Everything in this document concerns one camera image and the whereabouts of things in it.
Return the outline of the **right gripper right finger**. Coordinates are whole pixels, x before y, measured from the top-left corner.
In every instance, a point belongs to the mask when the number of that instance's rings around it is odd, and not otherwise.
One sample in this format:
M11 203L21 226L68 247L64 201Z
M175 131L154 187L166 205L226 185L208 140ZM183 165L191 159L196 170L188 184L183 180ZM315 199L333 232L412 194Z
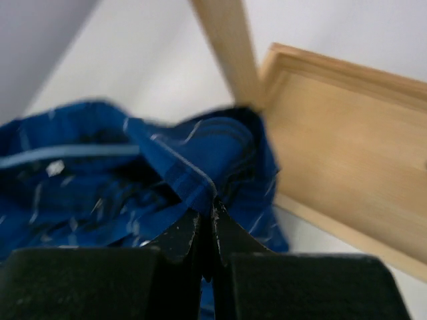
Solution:
M216 319L409 319L388 268L361 254L274 253L211 211Z

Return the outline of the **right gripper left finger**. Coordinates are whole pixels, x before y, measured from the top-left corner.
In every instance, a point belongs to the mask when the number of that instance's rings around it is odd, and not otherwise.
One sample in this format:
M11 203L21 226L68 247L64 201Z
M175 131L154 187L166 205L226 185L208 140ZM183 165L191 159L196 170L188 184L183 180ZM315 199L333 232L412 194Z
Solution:
M140 248L20 249L1 270L2 319L197 319L202 218Z

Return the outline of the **blue plaid shirt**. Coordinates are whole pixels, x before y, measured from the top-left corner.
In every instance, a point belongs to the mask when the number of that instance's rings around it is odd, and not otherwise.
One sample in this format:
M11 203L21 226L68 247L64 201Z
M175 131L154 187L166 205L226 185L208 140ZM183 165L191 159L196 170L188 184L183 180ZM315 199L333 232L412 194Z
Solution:
M60 145L138 145L139 154L1 169L1 270L20 249L140 248L194 211L202 218L197 318L216 319L215 201L269 250L288 250L272 210L276 160L263 121L247 107L167 126L82 101L1 126L1 157Z

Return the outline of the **blue wire hanger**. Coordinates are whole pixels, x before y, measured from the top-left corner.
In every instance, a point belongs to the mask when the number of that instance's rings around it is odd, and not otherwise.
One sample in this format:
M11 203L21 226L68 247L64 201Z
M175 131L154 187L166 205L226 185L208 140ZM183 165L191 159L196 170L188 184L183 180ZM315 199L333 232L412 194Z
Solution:
M139 154L138 145L60 145L1 157L1 169L34 161L64 157L129 156L137 154Z

